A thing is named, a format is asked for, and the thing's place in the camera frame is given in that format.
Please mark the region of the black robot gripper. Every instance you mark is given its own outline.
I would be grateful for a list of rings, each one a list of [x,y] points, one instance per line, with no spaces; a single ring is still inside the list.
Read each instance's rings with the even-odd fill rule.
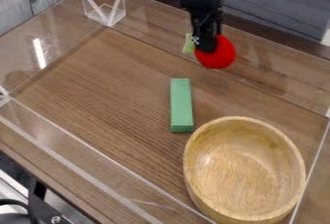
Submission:
[[[179,0],[179,7],[191,17],[196,49],[211,53],[216,36],[221,35],[223,13],[220,0]]]

